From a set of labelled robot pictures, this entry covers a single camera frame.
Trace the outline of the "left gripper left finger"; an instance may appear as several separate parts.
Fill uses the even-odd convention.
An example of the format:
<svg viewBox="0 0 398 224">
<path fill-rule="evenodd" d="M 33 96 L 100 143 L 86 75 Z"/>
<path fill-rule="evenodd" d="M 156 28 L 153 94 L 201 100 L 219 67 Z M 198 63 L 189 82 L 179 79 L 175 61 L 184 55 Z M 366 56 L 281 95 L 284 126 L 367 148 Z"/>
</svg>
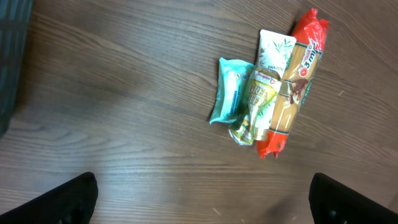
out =
<svg viewBox="0 0 398 224">
<path fill-rule="evenodd" d="M 1 223 L 89 223 L 98 198 L 94 173 L 68 182 L 1 215 Z"/>
</svg>

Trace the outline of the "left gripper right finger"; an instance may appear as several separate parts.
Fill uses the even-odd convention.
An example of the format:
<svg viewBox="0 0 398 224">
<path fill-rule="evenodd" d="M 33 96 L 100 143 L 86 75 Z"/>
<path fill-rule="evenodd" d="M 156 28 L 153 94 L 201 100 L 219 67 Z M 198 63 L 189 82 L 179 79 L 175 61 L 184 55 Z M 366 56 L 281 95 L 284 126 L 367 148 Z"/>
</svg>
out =
<svg viewBox="0 0 398 224">
<path fill-rule="evenodd" d="M 397 214 L 331 177 L 314 174 L 308 200 L 315 224 L 397 224 Z"/>
</svg>

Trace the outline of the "green drink carton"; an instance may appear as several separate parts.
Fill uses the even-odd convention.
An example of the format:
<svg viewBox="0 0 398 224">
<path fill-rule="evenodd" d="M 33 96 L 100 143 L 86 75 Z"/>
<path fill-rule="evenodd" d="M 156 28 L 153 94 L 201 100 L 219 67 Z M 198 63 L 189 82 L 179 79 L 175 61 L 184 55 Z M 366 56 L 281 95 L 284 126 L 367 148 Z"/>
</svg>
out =
<svg viewBox="0 0 398 224">
<path fill-rule="evenodd" d="M 229 133 L 241 146 L 251 146 L 254 142 L 254 127 L 259 113 L 276 97 L 280 89 L 280 75 L 266 68 L 252 71 L 244 88 L 238 119 L 230 125 Z"/>
</svg>

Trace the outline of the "teal snack packet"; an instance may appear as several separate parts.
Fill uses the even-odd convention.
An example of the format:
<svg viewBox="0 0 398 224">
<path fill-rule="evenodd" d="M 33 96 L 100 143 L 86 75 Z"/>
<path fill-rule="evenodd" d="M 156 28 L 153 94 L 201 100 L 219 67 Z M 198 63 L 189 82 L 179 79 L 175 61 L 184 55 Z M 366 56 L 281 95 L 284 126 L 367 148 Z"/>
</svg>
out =
<svg viewBox="0 0 398 224">
<path fill-rule="evenodd" d="M 253 64 L 244 60 L 219 59 L 218 87 L 210 124 L 233 123 L 237 120 L 243 91 L 254 69 Z"/>
</svg>

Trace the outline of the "white cosmetic tube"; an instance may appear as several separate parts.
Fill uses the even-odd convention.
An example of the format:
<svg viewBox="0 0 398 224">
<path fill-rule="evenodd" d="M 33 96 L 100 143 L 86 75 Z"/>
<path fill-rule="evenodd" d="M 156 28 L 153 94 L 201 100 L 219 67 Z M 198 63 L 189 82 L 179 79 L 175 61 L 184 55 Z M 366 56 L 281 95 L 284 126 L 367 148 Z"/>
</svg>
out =
<svg viewBox="0 0 398 224">
<path fill-rule="evenodd" d="M 280 90 L 281 78 L 287 68 L 290 56 L 296 43 L 296 38 L 283 35 L 269 30 L 260 31 L 259 50 L 257 54 L 256 71 L 252 77 L 257 75 L 260 70 L 272 70 L 277 73 L 275 79 L 280 81 L 277 84 L 277 91 Z M 272 115 L 274 112 L 277 95 L 272 101 L 259 110 L 256 123 L 254 125 L 254 139 L 265 141 L 271 126 Z"/>
</svg>

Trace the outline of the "orange spaghetti packet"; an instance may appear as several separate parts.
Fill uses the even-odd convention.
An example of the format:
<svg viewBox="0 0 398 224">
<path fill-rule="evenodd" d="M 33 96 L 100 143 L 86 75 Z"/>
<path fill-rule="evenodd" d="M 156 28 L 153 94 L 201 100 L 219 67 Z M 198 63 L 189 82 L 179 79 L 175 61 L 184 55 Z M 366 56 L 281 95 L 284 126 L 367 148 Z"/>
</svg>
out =
<svg viewBox="0 0 398 224">
<path fill-rule="evenodd" d="M 282 77 L 271 125 L 266 139 L 256 142 L 262 159 L 268 154 L 277 157 L 284 149 L 295 118 L 312 85 L 328 33 L 328 21 L 319 19 L 317 14 L 318 10 L 311 8 L 300 18 L 292 32 L 297 41 Z"/>
</svg>

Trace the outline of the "grey plastic shopping basket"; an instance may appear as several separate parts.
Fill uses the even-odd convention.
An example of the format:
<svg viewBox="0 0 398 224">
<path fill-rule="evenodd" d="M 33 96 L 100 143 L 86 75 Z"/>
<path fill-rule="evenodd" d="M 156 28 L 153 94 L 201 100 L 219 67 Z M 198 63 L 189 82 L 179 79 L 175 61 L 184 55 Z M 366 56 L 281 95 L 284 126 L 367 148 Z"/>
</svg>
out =
<svg viewBox="0 0 398 224">
<path fill-rule="evenodd" d="M 33 0 L 1 0 L 1 135 L 14 112 Z"/>
</svg>

